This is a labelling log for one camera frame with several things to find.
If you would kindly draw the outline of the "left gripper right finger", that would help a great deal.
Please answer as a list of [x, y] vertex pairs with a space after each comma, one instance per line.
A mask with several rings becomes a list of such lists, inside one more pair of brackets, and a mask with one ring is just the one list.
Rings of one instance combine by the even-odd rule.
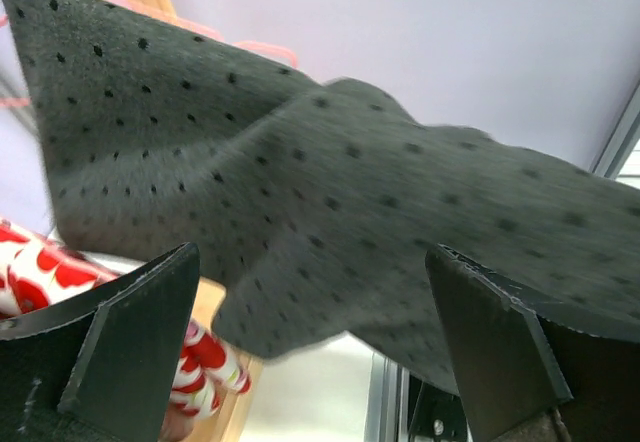
[[636, 441], [639, 325], [550, 298], [447, 248], [425, 267], [476, 441]]

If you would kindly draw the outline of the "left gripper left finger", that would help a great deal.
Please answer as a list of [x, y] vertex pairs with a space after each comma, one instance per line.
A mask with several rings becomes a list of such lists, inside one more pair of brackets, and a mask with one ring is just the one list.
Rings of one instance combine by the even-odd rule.
[[1, 323], [1, 439], [157, 440], [199, 283], [185, 243]]

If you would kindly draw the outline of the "dark grey dotted skirt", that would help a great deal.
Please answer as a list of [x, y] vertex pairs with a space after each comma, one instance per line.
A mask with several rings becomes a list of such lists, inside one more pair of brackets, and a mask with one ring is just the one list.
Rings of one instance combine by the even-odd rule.
[[639, 318], [632, 187], [102, 0], [2, 3], [62, 240], [137, 260], [196, 243], [226, 290], [214, 331], [245, 352], [349, 332], [455, 392], [424, 266], [438, 244]]

